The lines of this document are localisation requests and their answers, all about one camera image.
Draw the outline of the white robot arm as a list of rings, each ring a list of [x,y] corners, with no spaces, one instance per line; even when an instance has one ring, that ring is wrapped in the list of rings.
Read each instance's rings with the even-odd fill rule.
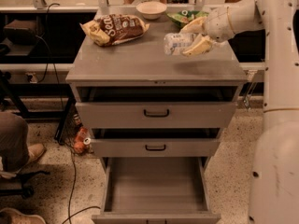
[[[183,30],[197,33],[185,56],[246,31],[265,30],[263,134],[253,158],[249,224],[299,224],[298,0],[225,0]]]

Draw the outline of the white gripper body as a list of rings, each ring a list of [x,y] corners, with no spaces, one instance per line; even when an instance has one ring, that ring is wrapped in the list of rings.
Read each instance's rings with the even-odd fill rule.
[[[204,23],[205,34],[217,42],[227,41],[235,36],[230,21],[229,8],[218,7],[213,9]]]

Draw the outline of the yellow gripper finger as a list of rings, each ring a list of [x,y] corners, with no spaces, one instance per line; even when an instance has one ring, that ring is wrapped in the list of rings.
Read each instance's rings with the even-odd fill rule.
[[[205,31],[206,17],[198,17],[195,20],[189,22],[180,31],[184,34],[195,33],[201,34]]]
[[[184,56],[205,54],[212,50],[213,45],[214,40],[209,35],[199,35],[189,47],[182,51],[182,54]]]

